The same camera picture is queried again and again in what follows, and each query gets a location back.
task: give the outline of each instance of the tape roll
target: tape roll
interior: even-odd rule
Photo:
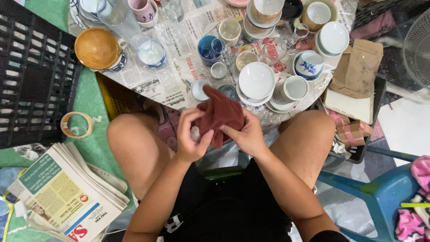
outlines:
[[[88,123],[88,130],[86,131],[86,133],[85,133],[85,134],[83,134],[83,135],[81,135],[81,136],[78,136],[78,135],[76,135],[76,134],[72,133],[72,132],[70,131],[70,129],[69,129],[69,126],[68,126],[69,119],[70,119],[73,115],[75,115],[75,114],[79,114],[79,115],[81,115],[82,117],[84,117],[84,118],[86,119],[86,122]],[[85,138],[85,137],[87,137],[88,135],[90,135],[90,134],[92,133],[92,129],[93,129],[93,127],[94,127],[94,121],[93,121],[93,119],[92,119],[88,114],[86,114],[86,113],[81,113],[81,112],[69,112],[69,113],[67,113],[66,115],[64,115],[64,116],[63,116],[63,118],[61,119],[60,127],[61,127],[61,131],[63,131],[63,133],[64,133],[65,135],[67,135],[68,137],[70,137],[70,138],[74,138],[74,139],[82,139],[82,138]]]

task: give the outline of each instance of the green mat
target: green mat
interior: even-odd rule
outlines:
[[[68,0],[27,0],[25,7],[68,32]],[[106,141],[106,128],[109,124],[109,118],[95,74],[86,67],[82,70],[79,78],[73,109],[74,111],[87,113],[91,117],[97,118],[101,116],[101,121],[94,123],[94,130],[88,137],[79,140],[67,138],[65,142],[74,142],[88,163],[124,179]],[[0,156],[2,157],[0,167],[29,167],[33,163],[18,155],[13,148],[0,150]],[[127,190],[126,195],[132,200],[130,188]],[[132,207],[134,207],[134,204],[130,202],[127,209]],[[51,238],[46,233],[30,230],[26,226],[24,219],[22,217],[16,218],[14,213],[9,224],[6,242],[41,242]]]

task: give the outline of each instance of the yellow plastic crate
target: yellow plastic crate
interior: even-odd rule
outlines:
[[[95,73],[98,86],[100,87],[101,96],[103,97],[104,105],[106,106],[109,120],[113,120],[117,116],[130,113],[127,107],[127,95],[133,95],[134,92],[122,86],[121,84],[111,80],[110,78]]]

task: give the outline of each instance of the newspaper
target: newspaper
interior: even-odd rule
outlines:
[[[92,241],[129,202],[87,167],[73,143],[54,144],[8,190],[33,211],[36,228],[71,242]]]
[[[354,21],[355,10],[358,0],[336,0],[338,9],[338,21],[345,25],[348,31],[351,30]],[[182,30],[182,37],[175,44],[166,44],[161,41],[154,28],[142,28],[142,31],[149,37],[162,43],[166,50],[166,61],[159,68],[149,68],[144,66],[138,59],[137,51],[133,47],[127,47],[128,61],[124,69],[119,72],[102,71],[102,73],[121,85],[148,97],[156,102],[170,106],[174,109],[185,109],[195,107],[197,101],[190,93],[192,83],[198,79],[209,80],[216,88],[224,84],[235,86],[238,81],[239,71],[233,67],[227,70],[227,75],[221,80],[212,79],[210,67],[205,66],[197,52],[198,41],[206,34],[218,36],[218,25],[209,32],[205,29],[209,24],[220,22],[227,18],[237,19],[243,28],[243,20],[246,10],[232,7],[224,1],[219,0],[182,0],[182,7],[186,14],[179,23]],[[291,35],[292,31],[285,33],[281,30],[283,37]],[[277,27],[270,37],[280,36],[280,29]],[[260,43],[246,43],[240,51],[253,51],[258,54],[263,47]],[[290,50],[287,56],[274,66],[275,72],[285,71],[293,74],[292,59],[298,53],[297,50]],[[248,110],[260,117],[261,124],[276,124],[287,120],[296,113],[309,107],[325,90],[332,78],[332,70],[340,60],[340,56],[325,60],[324,73],[321,77],[310,82],[308,96],[300,102],[298,107],[287,114],[276,114],[266,110],[265,106],[251,107],[245,104]]]

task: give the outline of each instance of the white floor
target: white floor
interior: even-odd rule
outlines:
[[[411,155],[430,155],[430,105],[401,98],[381,107],[378,120],[390,150]],[[408,162],[394,159],[397,166]]]

